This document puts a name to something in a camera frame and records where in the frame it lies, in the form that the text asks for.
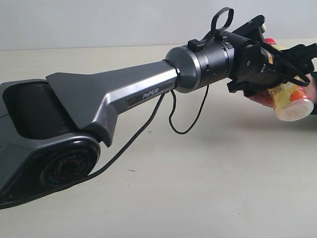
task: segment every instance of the human hand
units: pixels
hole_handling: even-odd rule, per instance
[[[310,84],[307,87],[303,87],[305,93],[312,99],[312,102],[315,104],[317,103],[317,89],[316,89],[316,83],[313,79],[313,77],[308,74],[306,75],[310,79]],[[262,92],[257,93],[256,95],[253,95],[251,97],[247,97],[248,99],[260,103],[267,107],[273,107],[274,102],[270,94],[267,90],[264,90]]]

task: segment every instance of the yellow bottle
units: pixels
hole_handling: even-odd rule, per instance
[[[273,39],[265,40],[278,50],[284,48],[276,45]],[[314,109],[314,103],[305,93],[303,87],[287,82],[268,90],[274,102],[274,111],[279,120],[296,121],[310,115]]]

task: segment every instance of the white wall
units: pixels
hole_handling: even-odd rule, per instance
[[[316,0],[1,0],[0,50],[183,44],[224,6],[231,30],[258,14],[267,36],[317,36]]]

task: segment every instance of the table surface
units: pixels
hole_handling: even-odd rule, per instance
[[[281,41],[287,47],[317,39]],[[174,46],[0,52],[0,81],[97,73],[161,60]],[[168,124],[167,94],[144,133],[104,174],[0,211],[3,238],[312,238],[317,236],[317,116],[279,121],[271,108],[210,87],[193,130]],[[186,129],[204,89],[178,94]],[[157,98],[119,116],[97,169],[148,119]]]

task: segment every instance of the black wire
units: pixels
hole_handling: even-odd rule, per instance
[[[146,123],[131,137],[131,139],[121,148],[121,150],[119,150],[119,152],[110,160],[108,161],[108,163],[106,163],[101,169],[99,169],[98,171],[94,172],[93,174],[91,175],[88,175],[87,177],[84,177],[82,179],[78,179],[74,182],[71,182],[67,185],[63,185],[63,186],[59,186],[57,188],[54,188],[54,189],[51,189],[47,192],[44,192],[44,193],[41,193],[39,195],[35,195],[35,196],[32,196],[32,197],[28,197],[28,198],[25,198],[25,199],[21,199],[21,200],[17,200],[17,201],[11,201],[11,202],[6,202],[4,204],[0,204],[0,209],[5,209],[5,208],[9,208],[9,207],[14,207],[14,206],[18,206],[18,205],[22,205],[24,203],[27,203],[27,202],[30,202],[30,201],[33,201],[35,199],[39,199],[41,197],[44,197],[44,196],[47,196],[47,195],[50,195],[52,193],[55,193],[55,192],[60,192],[60,191],[63,191],[65,189],[68,189],[70,187],[73,187],[77,184],[80,184],[80,183],[83,183],[83,182],[86,182],[88,180],[91,180],[95,177],[97,177],[98,175],[102,174],[104,171],[106,171],[128,148],[129,146],[135,141],[135,139],[148,127],[148,125],[153,121],[160,105],[161,105],[161,102],[163,100],[165,96],[165,93],[162,94],[150,116],[150,118],[146,121]]]
[[[178,131],[177,129],[175,129],[175,127],[174,127],[174,125],[173,125],[173,122],[172,122],[172,117],[173,117],[174,112],[175,112],[175,110],[176,110],[176,95],[175,95],[174,91],[171,90],[171,94],[172,94],[172,96],[173,96],[173,108],[172,108],[172,112],[170,113],[170,115],[169,115],[169,117],[168,117],[168,121],[169,121],[169,124],[170,124],[170,126],[172,127],[172,129],[173,129],[177,134],[184,135],[184,134],[188,133],[188,132],[194,127],[194,125],[195,125],[196,122],[198,121],[199,116],[200,116],[200,114],[201,114],[201,112],[202,112],[203,106],[204,106],[204,104],[205,104],[205,101],[206,101],[206,98],[207,98],[207,95],[208,95],[208,90],[209,90],[209,85],[207,85],[207,87],[206,87],[205,96],[204,96],[204,99],[203,99],[203,101],[202,101],[202,104],[201,104],[201,106],[200,106],[200,108],[199,108],[199,112],[198,112],[198,114],[197,114],[197,116],[196,116],[196,119],[194,120],[194,122],[192,123],[192,125],[191,125],[186,131],[183,131],[183,132]]]

